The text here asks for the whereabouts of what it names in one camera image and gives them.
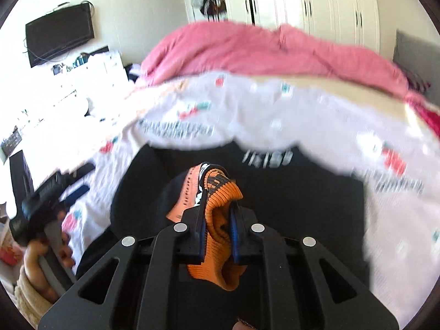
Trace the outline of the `black orange-trimmed sweatshirt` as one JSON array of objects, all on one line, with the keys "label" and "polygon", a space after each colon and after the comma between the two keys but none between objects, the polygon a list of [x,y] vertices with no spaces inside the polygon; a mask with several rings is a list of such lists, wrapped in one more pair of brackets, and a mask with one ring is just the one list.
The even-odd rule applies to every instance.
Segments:
[{"label": "black orange-trimmed sweatshirt", "polygon": [[185,195],[188,171],[207,162],[226,169],[243,193],[240,204],[252,209],[259,222],[288,238],[317,238],[367,285],[363,183],[322,168],[298,147],[277,152],[267,166],[254,165],[251,155],[235,142],[191,151],[142,147],[115,191],[110,226],[87,247],[77,276],[121,238],[150,238],[171,225],[167,215]]}]

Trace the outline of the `hanging clothes on door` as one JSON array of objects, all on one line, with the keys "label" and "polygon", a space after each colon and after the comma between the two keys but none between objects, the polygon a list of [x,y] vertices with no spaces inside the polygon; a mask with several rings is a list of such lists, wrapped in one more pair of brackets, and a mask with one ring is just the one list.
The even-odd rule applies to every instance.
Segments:
[{"label": "hanging clothes on door", "polygon": [[191,5],[206,20],[220,21],[227,17],[225,0],[191,0]]}]

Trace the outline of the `white drawer chest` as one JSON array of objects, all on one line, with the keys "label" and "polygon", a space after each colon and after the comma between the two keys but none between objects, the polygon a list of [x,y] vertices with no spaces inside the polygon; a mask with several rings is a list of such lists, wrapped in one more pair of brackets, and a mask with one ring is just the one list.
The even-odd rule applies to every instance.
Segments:
[{"label": "white drawer chest", "polygon": [[68,168],[89,159],[114,133],[133,91],[117,51],[92,55],[81,66],[1,72],[1,139],[18,131],[31,164]]}]

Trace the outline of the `lilac strawberry bear bedsheet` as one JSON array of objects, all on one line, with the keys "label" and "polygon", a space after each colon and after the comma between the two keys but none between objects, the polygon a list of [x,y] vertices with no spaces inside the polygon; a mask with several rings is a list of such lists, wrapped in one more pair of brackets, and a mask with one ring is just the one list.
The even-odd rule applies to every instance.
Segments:
[{"label": "lilac strawberry bear bedsheet", "polygon": [[408,106],[391,107],[405,119],[290,79],[215,72],[112,99],[92,112],[114,122],[116,139],[95,157],[91,193],[75,205],[74,258],[109,224],[116,184],[143,145],[198,150],[236,141],[245,164],[260,168],[278,166],[291,156],[282,147],[298,145],[330,170],[365,181],[373,290],[407,326],[439,277],[439,142]]}]

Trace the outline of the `red pink pillow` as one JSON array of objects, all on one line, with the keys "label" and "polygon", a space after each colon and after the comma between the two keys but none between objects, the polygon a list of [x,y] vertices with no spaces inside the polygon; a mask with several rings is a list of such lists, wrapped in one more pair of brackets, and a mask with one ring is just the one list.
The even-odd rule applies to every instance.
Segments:
[{"label": "red pink pillow", "polygon": [[416,115],[424,121],[432,132],[440,138],[440,115],[433,109],[430,109],[426,101],[420,98],[410,96],[405,98],[405,102],[416,112]]}]

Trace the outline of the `striped dark pillow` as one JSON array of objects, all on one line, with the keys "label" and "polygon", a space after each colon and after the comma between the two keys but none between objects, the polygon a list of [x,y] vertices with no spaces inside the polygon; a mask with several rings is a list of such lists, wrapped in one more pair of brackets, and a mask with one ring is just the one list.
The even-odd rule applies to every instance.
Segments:
[{"label": "striped dark pillow", "polygon": [[403,68],[402,72],[404,73],[411,90],[420,94],[425,94],[430,89],[430,83],[425,81],[420,75],[406,68]]}]

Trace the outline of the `pink fluffy blanket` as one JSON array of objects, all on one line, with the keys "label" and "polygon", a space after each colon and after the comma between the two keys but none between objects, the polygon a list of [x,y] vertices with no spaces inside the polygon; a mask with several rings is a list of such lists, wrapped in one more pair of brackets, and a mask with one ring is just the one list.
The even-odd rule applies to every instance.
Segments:
[{"label": "pink fluffy blanket", "polygon": [[369,86],[405,99],[409,84],[394,63],[372,50],[331,43],[291,25],[275,30],[238,22],[194,22],[163,38],[140,66],[139,88],[226,71],[238,75],[311,75]]}]

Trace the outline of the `grey quilted headboard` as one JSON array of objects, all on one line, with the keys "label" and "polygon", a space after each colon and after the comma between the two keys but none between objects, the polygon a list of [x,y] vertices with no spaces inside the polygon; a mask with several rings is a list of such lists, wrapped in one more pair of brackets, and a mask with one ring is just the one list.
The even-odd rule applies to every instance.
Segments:
[{"label": "grey quilted headboard", "polygon": [[422,95],[439,106],[439,45],[397,30],[393,62],[429,82],[430,89]]}]

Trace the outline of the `cream white wardrobe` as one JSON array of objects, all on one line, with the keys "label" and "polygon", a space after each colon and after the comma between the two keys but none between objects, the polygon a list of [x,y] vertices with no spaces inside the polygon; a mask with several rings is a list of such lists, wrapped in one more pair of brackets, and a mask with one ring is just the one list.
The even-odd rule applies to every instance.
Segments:
[{"label": "cream white wardrobe", "polygon": [[235,22],[289,24],[320,39],[380,50],[377,0],[226,0],[226,6]]}]

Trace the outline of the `black wall television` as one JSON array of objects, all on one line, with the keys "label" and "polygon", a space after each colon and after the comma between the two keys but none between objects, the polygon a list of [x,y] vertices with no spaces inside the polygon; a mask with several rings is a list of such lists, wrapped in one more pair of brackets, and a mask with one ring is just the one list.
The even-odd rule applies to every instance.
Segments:
[{"label": "black wall television", "polygon": [[91,2],[64,7],[25,25],[25,46],[30,67],[55,61],[95,38]]}]

